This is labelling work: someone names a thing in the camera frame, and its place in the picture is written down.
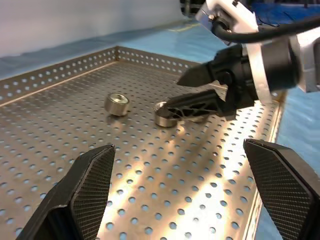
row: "perforated sheet metal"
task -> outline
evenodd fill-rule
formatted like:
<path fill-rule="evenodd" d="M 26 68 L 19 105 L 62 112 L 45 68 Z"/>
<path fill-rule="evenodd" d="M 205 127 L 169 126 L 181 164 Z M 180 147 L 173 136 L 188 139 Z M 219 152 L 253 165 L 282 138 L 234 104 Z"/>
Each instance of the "perforated sheet metal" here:
<path fill-rule="evenodd" d="M 278 104 L 257 103 L 230 122 L 210 116 L 160 128 L 155 103 L 205 89 L 176 86 L 175 80 L 116 62 L 0 108 L 1 237 L 19 234 L 79 154 L 107 143 L 115 144 L 116 155 L 101 240 L 254 236 L 248 222 L 257 220 L 256 185 L 243 139 L 269 139 Z M 104 98 L 111 92 L 131 100 L 127 116 L 107 116 Z"/>

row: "black plastic part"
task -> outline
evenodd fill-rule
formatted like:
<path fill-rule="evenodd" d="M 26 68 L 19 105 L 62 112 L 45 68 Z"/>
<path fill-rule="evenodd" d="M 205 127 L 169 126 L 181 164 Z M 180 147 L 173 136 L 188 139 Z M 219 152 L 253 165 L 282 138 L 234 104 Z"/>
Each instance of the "black plastic part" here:
<path fill-rule="evenodd" d="M 215 90 L 189 93 L 171 98 L 156 114 L 166 119 L 188 119 L 204 115 L 222 114 L 224 102 Z"/>
<path fill-rule="evenodd" d="M 284 240 L 320 239 L 320 178 L 292 149 L 243 144 L 262 202 Z"/>
<path fill-rule="evenodd" d="M 299 79 L 298 64 L 289 39 L 264 44 L 261 51 L 270 91 L 294 88 Z"/>
<path fill-rule="evenodd" d="M 241 45 L 223 49 L 214 60 L 190 68 L 177 84 L 199 87 L 214 81 L 227 85 L 225 100 L 214 90 L 187 94 L 170 99 L 157 114 L 167 119 L 216 114 L 233 120 L 237 109 L 252 107 L 258 99 L 249 59 Z"/>
<path fill-rule="evenodd" d="M 92 240 L 108 201 L 115 157 L 111 144 L 79 156 L 45 196 L 17 240 Z"/>

